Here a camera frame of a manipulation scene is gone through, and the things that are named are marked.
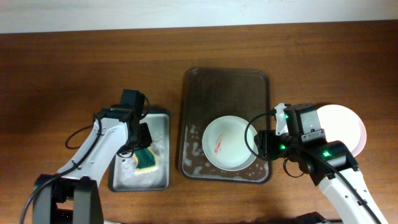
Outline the green yellow sponge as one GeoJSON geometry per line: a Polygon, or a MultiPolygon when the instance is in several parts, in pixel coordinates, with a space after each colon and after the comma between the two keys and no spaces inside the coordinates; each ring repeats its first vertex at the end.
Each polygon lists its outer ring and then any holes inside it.
{"type": "Polygon", "coordinates": [[[136,162],[135,173],[152,172],[159,166],[158,158],[151,146],[135,151],[133,158],[136,162]]]}

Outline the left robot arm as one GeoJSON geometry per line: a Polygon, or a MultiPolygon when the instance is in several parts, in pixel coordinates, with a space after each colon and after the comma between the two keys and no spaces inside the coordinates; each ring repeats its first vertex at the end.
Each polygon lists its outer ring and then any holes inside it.
{"type": "Polygon", "coordinates": [[[121,101],[93,115],[89,136],[54,175],[42,174],[23,208],[33,223],[105,223],[99,184],[115,156],[128,159],[152,143],[141,120],[149,100],[137,90],[124,90],[121,101]]]}

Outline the pale green plate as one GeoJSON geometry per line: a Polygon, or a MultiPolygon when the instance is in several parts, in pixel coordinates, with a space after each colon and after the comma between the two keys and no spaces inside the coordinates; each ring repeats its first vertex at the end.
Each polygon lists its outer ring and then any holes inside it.
{"type": "Polygon", "coordinates": [[[201,146],[211,164],[226,171],[238,171],[256,159],[256,134],[257,131],[245,119],[222,116],[206,127],[201,146]]]}

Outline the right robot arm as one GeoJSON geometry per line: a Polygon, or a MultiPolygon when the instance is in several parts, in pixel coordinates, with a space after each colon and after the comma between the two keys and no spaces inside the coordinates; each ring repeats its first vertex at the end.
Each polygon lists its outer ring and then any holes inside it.
{"type": "Polygon", "coordinates": [[[275,130],[260,130],[254,137],[263,161],[298,163],[338,212],[343,223],[386,223],[373,200],[354,155],[341,141],[328,142],[316,107],[280,103],[265,113],[276,121],[275,130]]]}

